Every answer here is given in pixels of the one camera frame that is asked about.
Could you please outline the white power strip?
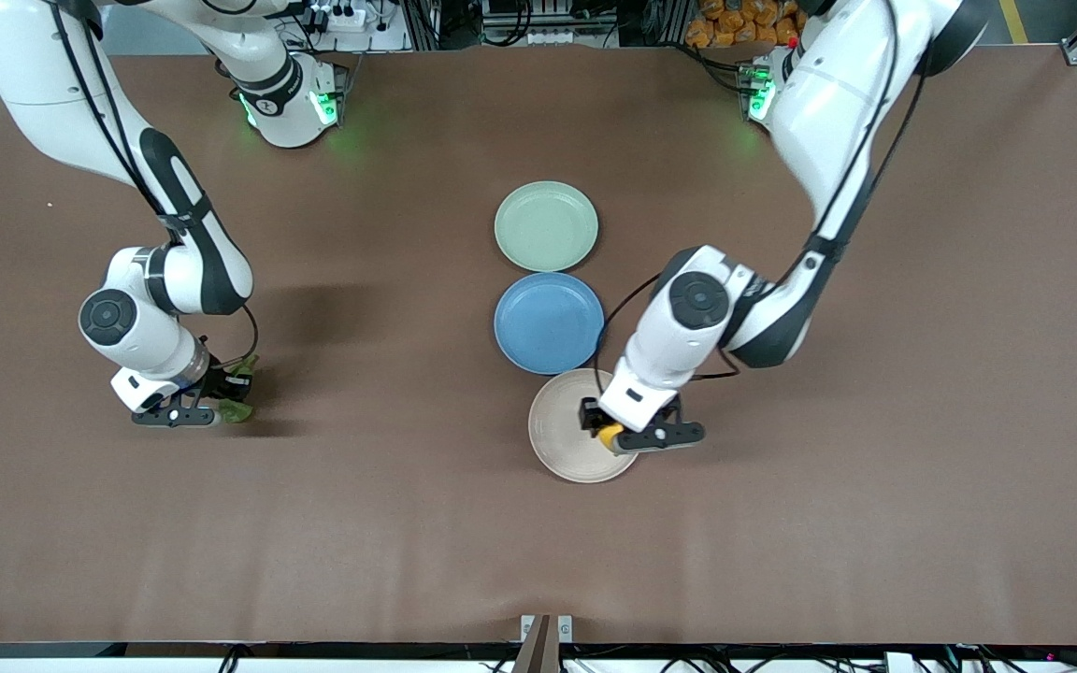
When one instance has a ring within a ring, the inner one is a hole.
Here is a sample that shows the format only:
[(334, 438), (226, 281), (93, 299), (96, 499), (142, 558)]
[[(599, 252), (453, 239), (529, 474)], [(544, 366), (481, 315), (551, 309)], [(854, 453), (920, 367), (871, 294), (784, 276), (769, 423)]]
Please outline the white power strip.
[(363, 33), (368, 26), (366, 8), (356, 6), (355, 0), (302, 1), (298, 20), (308, 34), (356, 34)]

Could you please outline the blue round plate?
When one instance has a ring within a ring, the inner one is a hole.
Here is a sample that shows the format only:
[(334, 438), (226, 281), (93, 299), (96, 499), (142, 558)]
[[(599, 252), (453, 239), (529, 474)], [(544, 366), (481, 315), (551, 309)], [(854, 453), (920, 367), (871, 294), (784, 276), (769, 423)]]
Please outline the blue round plate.
[(603, 328), (601, 302), (572, 274), (526, 274), (501, 294), (493, 312), (496, 348), (514, 366), (541, 376), (581, 369)]

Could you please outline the orange packaged goods pile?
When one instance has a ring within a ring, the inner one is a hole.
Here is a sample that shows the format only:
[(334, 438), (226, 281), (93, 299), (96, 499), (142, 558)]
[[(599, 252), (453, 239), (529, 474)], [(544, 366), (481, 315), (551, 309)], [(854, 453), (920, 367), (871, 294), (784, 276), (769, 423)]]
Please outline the orange packaged goods pile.
[(696, 0), (682, 42), (693, 50), (754, 42), (795, 47), (808, 22), (797, 0)]

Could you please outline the pale green round plate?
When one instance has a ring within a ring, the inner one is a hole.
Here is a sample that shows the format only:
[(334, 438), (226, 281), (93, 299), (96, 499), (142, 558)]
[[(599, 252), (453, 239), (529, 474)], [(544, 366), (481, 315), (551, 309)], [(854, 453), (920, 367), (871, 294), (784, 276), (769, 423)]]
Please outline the pale green round plate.
[(564, 272), (595, 250), (601, 222), (581, 190), (534, 180), (496, 208), (493, 237), (506, 260), (530, 272)]

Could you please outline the metal table edge bracket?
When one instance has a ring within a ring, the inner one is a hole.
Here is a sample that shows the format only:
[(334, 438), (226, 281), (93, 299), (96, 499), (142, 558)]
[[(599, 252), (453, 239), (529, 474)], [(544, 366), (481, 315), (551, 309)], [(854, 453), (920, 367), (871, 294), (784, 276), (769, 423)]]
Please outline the metal table edge bracket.
[(524, 614), (520, 618), (520, 651), (510, 673), (567, 673), (561, 648), (573, 643), (572, 616)]

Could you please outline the beige round plate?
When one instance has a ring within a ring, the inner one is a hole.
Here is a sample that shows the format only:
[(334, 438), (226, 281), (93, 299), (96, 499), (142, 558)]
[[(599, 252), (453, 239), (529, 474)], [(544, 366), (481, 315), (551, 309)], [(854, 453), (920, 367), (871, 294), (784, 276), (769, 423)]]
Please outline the beige round plate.
[(615, 454), (581, 427), (581, 401), (598, 396), (611, 374), (574, 369), (547, 380), (530, 406), (527, 434), (538, 460), (556, 477), (574, 483), (602, 483), (623, 476), (637, 455)]

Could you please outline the green lettuce leaf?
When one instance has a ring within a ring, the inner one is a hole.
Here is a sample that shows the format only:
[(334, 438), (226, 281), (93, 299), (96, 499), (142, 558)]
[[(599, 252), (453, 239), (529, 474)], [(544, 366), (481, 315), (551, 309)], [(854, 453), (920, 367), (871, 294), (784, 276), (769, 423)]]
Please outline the green lettuce leaf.
[(251, 387), (253, 384), (253, 379), (255, 379), (255, 367), (258, 363), (258, 354), (252, 354), (251, 356), (244, 357), (243, 361), (239, 361), (235, 365), (230, 365), (225, 370), (237, 371), (237, 374), (242, 375), (242, 401), (232, 402), (232, 401), (221, 401), (216, 399), (216, 410), (221, 413), (222, 422), (225, 424), (239, 424), (240, 422), (247, 421), (253, 413), (253, 407), (248, 404), (247, 396), (251, 392)]

